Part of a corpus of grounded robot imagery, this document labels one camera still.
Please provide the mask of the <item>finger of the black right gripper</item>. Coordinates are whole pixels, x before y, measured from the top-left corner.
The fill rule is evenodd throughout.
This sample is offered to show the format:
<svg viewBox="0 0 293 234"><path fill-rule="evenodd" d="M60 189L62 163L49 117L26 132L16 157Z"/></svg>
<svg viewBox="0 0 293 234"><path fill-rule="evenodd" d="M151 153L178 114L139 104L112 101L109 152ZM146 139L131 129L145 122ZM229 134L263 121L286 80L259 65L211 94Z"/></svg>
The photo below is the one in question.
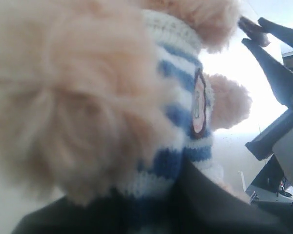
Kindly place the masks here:
<svg viewBox="0 0 293 234"><path fill-rule="evenodd" d="M258 19L259 25L264 29L266 33L270 33L291 48L293 48L293 29L285 27L274 22L271 22L265 18Z"/></svg>
<svg viewBox="0 0 293 234"><path fill-rule="evenodd" d="M258 61L277 101L286 107L293 107L293 72L275 60L253 40L242 39L242 44Z"/></svg>

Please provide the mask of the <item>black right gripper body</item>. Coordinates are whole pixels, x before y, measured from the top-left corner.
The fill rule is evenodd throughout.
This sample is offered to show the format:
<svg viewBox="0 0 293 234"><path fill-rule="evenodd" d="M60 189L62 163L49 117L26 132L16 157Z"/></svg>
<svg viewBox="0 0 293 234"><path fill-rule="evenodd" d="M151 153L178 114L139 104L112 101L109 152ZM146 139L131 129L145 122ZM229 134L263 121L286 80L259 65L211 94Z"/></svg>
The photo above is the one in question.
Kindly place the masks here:
<svg viewBox="0 0 293 234"><path fill-rule="evenodd" d="M293 187L293 110L286 110L245 146L259 161L270 158L251 183L253 186L278 190L285 178Z"/></svg>

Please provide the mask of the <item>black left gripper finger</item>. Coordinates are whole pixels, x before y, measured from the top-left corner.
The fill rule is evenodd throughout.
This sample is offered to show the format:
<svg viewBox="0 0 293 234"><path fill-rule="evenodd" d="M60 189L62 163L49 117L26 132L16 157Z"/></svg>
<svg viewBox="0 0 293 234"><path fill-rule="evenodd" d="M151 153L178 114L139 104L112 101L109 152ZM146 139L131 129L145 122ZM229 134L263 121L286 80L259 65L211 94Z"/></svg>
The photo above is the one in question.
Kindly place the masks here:
<svg viewBox="0 0 293 234"><path fill-rule="evenodd" d="M293 203L249 205L191 163L164 200L133 201L114 192L86 208L63 197L26 215L16 234L293 234Z"/></svg>

